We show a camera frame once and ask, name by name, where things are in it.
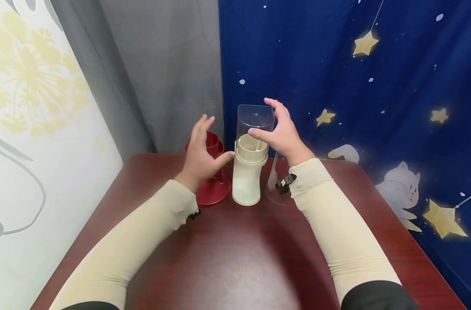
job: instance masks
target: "cream cylinder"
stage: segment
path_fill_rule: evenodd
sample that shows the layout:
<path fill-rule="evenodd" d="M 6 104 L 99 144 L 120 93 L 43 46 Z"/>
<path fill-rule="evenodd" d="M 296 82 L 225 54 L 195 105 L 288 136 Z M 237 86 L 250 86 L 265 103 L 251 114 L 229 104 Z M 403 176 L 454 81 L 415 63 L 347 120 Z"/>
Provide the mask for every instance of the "cream cylinder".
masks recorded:
<path fill-rule="evenodd" d="M 261 167 L 268 159 L 268 144 L 242 135 L 235 143 L 232 198 L 239 205 L 252 206 L 260 201 Z"/>

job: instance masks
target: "dark red table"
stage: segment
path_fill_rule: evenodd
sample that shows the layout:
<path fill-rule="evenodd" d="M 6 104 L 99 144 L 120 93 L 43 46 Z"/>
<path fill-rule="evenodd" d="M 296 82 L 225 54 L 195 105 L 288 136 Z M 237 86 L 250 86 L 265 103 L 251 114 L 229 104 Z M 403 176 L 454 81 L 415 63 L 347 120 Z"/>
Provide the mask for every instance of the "dark red table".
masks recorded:
<path fill-rule="evenodd" d="M 262 180 L 268 178 L 268 161 Z M 345 161 L 324 164 L 421 308 L 464 309 L 363 170 Z M 89 250 L 182 165 L 180 155 L 131 157 L 31 309 L 47 310 Z M 232 164 L 225 171 L 232 177 Z M 203 208 L 201 216 L 157 248 L 127 291 L 127 310 L 338 308 L 326 261 L 307 220 L 294 205 L 269 201 L 264 190 L 252 207 L 237 205 L 228 196 Z"/>

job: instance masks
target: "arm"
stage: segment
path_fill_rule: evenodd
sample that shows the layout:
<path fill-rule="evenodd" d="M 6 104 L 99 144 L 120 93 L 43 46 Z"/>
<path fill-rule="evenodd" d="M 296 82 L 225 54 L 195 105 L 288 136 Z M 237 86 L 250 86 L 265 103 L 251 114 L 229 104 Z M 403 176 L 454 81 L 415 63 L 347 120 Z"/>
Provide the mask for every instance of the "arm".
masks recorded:
<path fill-rule="evenodd" d="M 102 301 L 124 310 L 127 285 L 154 249 L 196 211 L 194 192 L 234 157 L 226 152 L 213 159 L 206 151 L 206 131 L 215 118 L 206 115 L 194 125 L 186 163 L 153 197 L 129 214 L 80 262 L 55 298 L 50 310 L 102 309 L 72 307 Z"/>
<path fill-rule="evenodd" d="M 386 280 L 401 284 L 363 218 L 320 160 L 299 138 L 287 108 L 277 100 L 265 98 L 265 102 L 275 109 L 277 127 L 272 132 L 252 128 L 249 134 L 284 155 L 291 167 L 290 172 L 297 175 L 290 186 L 292 197 L 308 219 L 327 260 L 339 303 L 343 303 L 353 288 L 369 281 Z"/>
<path fill-rule="evenodd" d="M 86 301 L 125 308 L 127 285 L 144 261 L 197 209 L 193 192 L 169 180 L 153 197 L 105 235 L 80 262 L 50 310 Z"/>
<path fill-rule="evenodd" d="M 401 284 L 375 236 L 319 159 L 291 167 L 299 176 L 292 198 L 327 260 L 339 303 L 354 287 L 375 280 Z"/>

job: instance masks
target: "black sleeve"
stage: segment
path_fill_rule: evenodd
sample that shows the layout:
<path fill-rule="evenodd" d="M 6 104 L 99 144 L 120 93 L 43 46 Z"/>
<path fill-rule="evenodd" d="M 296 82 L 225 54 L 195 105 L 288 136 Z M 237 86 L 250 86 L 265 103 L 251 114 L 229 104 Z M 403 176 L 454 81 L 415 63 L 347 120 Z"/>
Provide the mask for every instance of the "black sleeve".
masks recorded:
<path fill-rule="evenodd" d="M 74 304 L 63 310 L 118 310 L 113 304 L 104 303 L 103 301 L 88 301 L 86 303 Z"/>
<path fill-rule="evenodd" d="M 418 310 L 408 292 L 390 281 L 370 281 L 354 287 L 342 301 L 341 310 Z"/>

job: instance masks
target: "star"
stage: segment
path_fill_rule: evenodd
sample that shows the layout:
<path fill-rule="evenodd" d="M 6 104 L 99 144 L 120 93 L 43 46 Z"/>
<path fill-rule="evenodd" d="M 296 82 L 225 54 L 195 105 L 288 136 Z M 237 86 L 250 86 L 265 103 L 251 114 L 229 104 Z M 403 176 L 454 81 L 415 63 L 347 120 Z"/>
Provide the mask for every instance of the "star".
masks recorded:
<path fill-rule="evenodd" d="M 354 40 L 356 47 L 354 48 L 353 55 L 363 53 L 370 55 L 372 48 L 378 42 L 377 39 L 373 38 L 372 31 L 370 30 L 364 37 Z"/>
<path fill-rule="evenodd" d="M 324 108 L 322 114 L 316 119 L 318 122 L 316 126 L 320 126 L 321 123 L 330 123 L 334 116 L 334 113 L 327 113 L 327 109 Z"/>
<path fill-rule="evenodd" d="M 434 226 L 441 238 L 445 238 L 450 233 L 468 237 L 455 221 L 455 208 L 441 208 L 432 199 L 428 201 L 428 212 L 423 216 Z"/>
<path fill-rule="evenodd" d="M 449 117 L 446 115 L 446 108 L 443 108 L 440 111 L 434 110 L 432 111 L 432 117 L 430 118 L 431 121 L 440 121 L 440 123 L 444 123 Z"/>

